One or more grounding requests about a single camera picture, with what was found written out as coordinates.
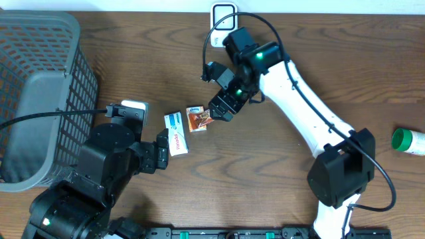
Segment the orange tissue pack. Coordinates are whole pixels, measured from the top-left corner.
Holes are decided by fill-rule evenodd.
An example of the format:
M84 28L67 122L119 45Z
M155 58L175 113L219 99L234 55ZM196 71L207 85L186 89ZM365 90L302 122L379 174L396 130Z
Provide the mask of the orange tissue pack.
M206 131L207 127L200 126L201 123L201 114L204 112L204 107L202 106L193 106L186 108L186 115L189 122L189 131L191 133L198 131Z

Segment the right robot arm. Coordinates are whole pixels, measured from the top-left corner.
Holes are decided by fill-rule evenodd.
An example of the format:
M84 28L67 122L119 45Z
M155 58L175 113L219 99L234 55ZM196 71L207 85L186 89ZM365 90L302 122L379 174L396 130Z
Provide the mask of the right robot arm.
M204 81L220 91L211 118L230 121L258 92L273 101L303 137L313 158L307 182L319 201L313 234L346 238L352 208L375 176L375 138L355 131L306 84L279 41L259 45L245 28L214 30L211 44L226 50L236 71L218 62L203 66Z

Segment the grey plastic basket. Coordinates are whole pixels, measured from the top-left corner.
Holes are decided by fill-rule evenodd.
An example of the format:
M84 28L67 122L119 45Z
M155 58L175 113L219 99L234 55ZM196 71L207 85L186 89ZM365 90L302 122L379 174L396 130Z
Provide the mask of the grey plastic basket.
M78 162L98 101L80 25L56 11L1 12L1 190L46 187Z

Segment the white barcode scanner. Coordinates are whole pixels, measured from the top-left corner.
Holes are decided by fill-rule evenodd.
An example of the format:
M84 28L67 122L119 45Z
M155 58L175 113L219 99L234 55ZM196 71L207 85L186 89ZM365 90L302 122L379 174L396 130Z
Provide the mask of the white barcode scanner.
M231 2L217 2L213 3L211 7L211 28L217 23L219 25L214 29L211 34L211 46L215 48L223 48L223 40L228 34L238 28L238 17L232 16L222 20L225 16L231 13L237 13L238 7Z

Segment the green lid white bottle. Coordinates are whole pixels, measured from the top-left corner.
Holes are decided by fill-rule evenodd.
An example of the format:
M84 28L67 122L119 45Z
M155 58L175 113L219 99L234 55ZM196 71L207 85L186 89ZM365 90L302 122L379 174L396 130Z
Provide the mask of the green lid white bottle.
M424 133L398 128L391 140L392 148L404 153L424 156Z

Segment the red Top chocolate bar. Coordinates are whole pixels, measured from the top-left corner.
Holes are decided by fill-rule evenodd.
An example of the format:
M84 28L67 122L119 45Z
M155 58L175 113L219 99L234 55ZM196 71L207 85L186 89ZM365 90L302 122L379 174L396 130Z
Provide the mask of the red Top chocolate bar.
M200 114L191 114L190 119L194 128L206 126L214 121L211 118L211 113L209 109L205 110Z

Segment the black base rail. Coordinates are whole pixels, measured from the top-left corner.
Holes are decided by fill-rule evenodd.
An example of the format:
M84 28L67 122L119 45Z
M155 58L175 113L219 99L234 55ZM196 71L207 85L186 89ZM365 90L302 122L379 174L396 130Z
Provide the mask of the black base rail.
M267 229L171 229L148 228L146 239L317 239L313 228L287 226Z

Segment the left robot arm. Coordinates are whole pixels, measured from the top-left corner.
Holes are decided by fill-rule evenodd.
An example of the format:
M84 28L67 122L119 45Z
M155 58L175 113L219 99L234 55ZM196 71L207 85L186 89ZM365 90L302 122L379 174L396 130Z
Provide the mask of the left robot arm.
M63 169L31 204L23 238L103 238L112 208L134 175L167 168L169 130L153 142L140 140L141 126L95 127L78 164Z

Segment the white Panadol box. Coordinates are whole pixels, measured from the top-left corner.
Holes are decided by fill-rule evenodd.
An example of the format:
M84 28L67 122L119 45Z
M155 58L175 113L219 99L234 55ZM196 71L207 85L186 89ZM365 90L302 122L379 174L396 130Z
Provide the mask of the white Panadol box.
M169 130L169 151L171 156L188 153L181 112L165 115L164 120L165 127Z

